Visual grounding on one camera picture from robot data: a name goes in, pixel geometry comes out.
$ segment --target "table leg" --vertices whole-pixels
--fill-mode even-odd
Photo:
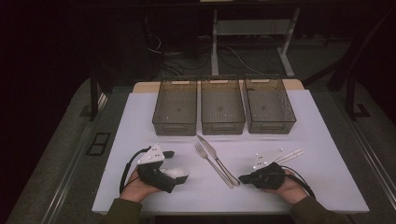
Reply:
[[[278,52],[279,57],[280,57],[280,61],[282,61],[283,66],[284,66],[285,71],[286,71],[286,75],[288,77],[294,77],[294,73],[293,73],[293,70],[291,69],[291,65],[289,63],[289,59],[286,56],[286,52],[288,51],[288,47],[289,47],[291,38],[293,36],[294,27],[296,26],[297,18],[298,18],[299,13],[300,13],[300,8],[299,7],[295,8],[294,11],[293,11],[293,16],[292,16],[292,18],[290,20],[290,23],[289,23],[288,31],[287,31],[286,36],[285,36],[285,43],[283,44],[282,48],[278,48],[277,49],[277,52]]]

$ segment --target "white stick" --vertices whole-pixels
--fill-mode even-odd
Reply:
[[[302,152],[302,150],[301,150],[300,148],[297,149],[297,150],[295,150],[295,151],[292,151],[292,152],[289,153],[288,155],[285,155],[285,156],[283,156],[283,157],[281,157],[281,158],[279,158],[279,159],[276,159],[276,162],[283,161],[283,160],[287,159],[287,158],[290,157],[290,156],[293,156],[293,155],[295,155],[295,154],[298,154],[299,152]]]
[[[287,158],[285,158],[285,159],[282,159],[282,160],[280,160],[280,161],[277,161],[277,163],[284,163],[284,162],[286,162],[286,161],[289,161],[289,160],[292,160],[292,159],[294,159],[294,158],[296,158],[296,157],[299,157],[299,156],[301,156],[301,155],[303,155],[304,153],[303,152],[298,152],[298,153],[296,153],[296,154],[294,154],[294,155],[291,155],[291,156],[289,156],[289,157],[287,157]]]

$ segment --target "sleeve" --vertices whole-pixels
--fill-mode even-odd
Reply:
[[[115,199],[101,224],[139,223],[141,209],[141,203],[134,203],[123,199]]]
[[[313,197],[306,197],[295,204],[291,215],[297,224],[346,224],[341,215],[324,208]]]

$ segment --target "person's left hand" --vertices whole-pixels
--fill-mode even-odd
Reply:
[[[130,181],[132,182],[123,189],[120,195],[121,199],[141,203],[150,194],[161,191],[141,181],[137,174],[137,167],[134,168],[134,171],[128,179],[128,183]]]

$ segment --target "utensil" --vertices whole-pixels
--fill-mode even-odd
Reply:
[[[206,151],[204,150],[204,148],[199,144],[196,143],[195,144],[195,148],[197,149],[198,154],[202,157],[202,159],[205,159],[207,161],[209,161],[209,163],[213,166],[213,168],[215,168],[216,172],[218,172],[219,176],[221,177],[221,179],[224,180],[224,182],[227,184],[227,186],[230,189],[233,189],[233,183],[227,178],[227,176],[225,176],[221,170],[219,170],[219,168],[209,159],[209,157],[207,156]]]
[[[231,180],[231,182],[233,182],[233,184],[235,186],[239,186],[241,183],[239,182],[239,180],[235,177],[233,177],[233,175],[227,170],[227,168],[225,168],[225,166],[223,165],[223,163],[220,161],[216,150],[209,145],[209,143],[206,142],[206,140],[201,137],[200,135],[198,135],[199,140],[201,141],[201,143],[205,146],[205,148],[207,149],[207,151],[209,152],[209,154],[213,157],[213,159],[215,159],[215,161],[218,163],[219,167],[221,168],[221,170],[224,172],[224,174],[227,175],[227,177]]]

